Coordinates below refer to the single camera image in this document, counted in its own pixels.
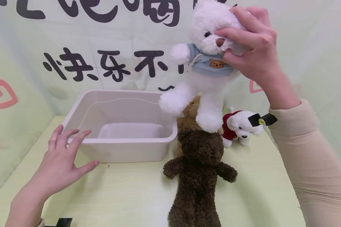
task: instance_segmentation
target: right hand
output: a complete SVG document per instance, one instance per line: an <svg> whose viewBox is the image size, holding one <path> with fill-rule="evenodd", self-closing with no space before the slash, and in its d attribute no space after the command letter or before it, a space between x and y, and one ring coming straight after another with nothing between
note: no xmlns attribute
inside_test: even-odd
<svg viewBox="0 0 341 227"><path fill-rule="evenodd" d="M249 46L250 50L242 56L237 56L228 49L224 53L223 62L232 65L245 77L263 87L264 84L274 81L276 77L283 74L277 55L277 33L271 28L268 12L258 7L246 9L233 7L230 12L238 18L247 31L223 28L215 33Z"/></svg>

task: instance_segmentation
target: heart outline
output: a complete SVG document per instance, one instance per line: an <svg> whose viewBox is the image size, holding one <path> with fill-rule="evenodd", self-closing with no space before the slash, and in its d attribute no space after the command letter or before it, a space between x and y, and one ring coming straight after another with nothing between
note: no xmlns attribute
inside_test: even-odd
<svg viewBox="0 0 341 227"><path fill-rule="evenodd" d="M250 80L250 83L249 83L249 91L250 91L251 94L253 94L253 93L258 93L258 92L262 91L262 88L259 88L259 89L254 90L254 83L255 83L255 81Z"/></svg>
<svg viewBox="0 0 341 227"><path fill-rule="evenodd" d="M16 103L18 103L18 97L15 95L15 92L13 91L12 87L4 80L0 79L0 88L3 87L5 90L9 93L11 99L0 103L0 109L5 109L12 107ZM0 97L3 96L3 92L0 89Z"/></svg>

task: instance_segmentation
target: sleeve cuff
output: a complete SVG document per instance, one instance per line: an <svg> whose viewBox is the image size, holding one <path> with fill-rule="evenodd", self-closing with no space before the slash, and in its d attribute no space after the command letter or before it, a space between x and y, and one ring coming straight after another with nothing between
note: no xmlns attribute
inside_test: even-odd
<svg viewBox="0 0 341 227"><path fill-rule="evenodd" d="M273 136L294 137L312 132L319 127L319 120L307 100L301 100L299 106L288 110L273 110L269 113L278 121L269 126Z"/></svg>
<svg viewBox="0 0 341 227"><path fill-rule="evenodd" d="M38 225L38 227L44 227L44 219L40 220L40 224Z"/></svg>

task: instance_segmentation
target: plush toy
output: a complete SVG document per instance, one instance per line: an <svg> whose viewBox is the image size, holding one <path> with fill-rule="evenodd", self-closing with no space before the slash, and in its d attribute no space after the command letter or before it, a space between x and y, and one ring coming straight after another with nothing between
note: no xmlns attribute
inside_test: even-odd
<svg viewBox="0 0 341 227"><path fill-rule="evenodd" d="M216 0L198 0L190 27L193 43L177 44L171 50L175 63L189 64L190 69L185 80L163 93L159 100L164 112L178 116L195 95L202 92L196 121L207 132L216 132L222 126L223 90L240 75L222 61L223 52L231 49L236 55L242 55L248 50L214 33L225 27L245 30L229 9Z"/></svg>
<svg viewBox="0 0 341 227"><path fill-rule="evenodd" d="M220 227L214 201L218 176L235 182L237 171L221 162L224 154L219 133L202 130L179 132L183 156L168 161L163 174L179 175L178 191L169 212L170 227Z"/></svg>
<svg viewBox="0 0 341 227"><path fill-rule="evenodd" d="M197 110L200 105L200 95L196 95L194 100L190 102L187 107L183 110L183 117L177 118L177 126L178 131L182 131L184 129L199 129L201 130L201 127L197 124L195 121L195 117L197 115ZM224 130L222 127L217 131L220 135L224 133ZM176 152L176 157L182 156L182 147L181 144L178 143L178 148Z"/></svg>
<svg viewBox="0 0 341 227"><path fill-rule="evenodd" d="M251 135L259 136L263 130L261 124L254 124L251 120L256 113L238 110L233 111L230 108L230 112L223 117L224 133L222 135L223 143L226 148L229 148L233 140L239 140L243 146L249 145L249 138Z"/></svg>

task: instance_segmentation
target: white plastic bin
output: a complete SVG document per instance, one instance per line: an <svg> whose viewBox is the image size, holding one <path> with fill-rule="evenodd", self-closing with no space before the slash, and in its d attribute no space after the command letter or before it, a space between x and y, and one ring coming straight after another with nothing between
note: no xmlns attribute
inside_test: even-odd
<svg viewBox="0 0 341 227"><path fill-rule="evenodd" d="M64 131L91 129L80 151L102 163L161 161L177 136L177 120L158 105L161 92L90 90L63 122Z"/></svg>

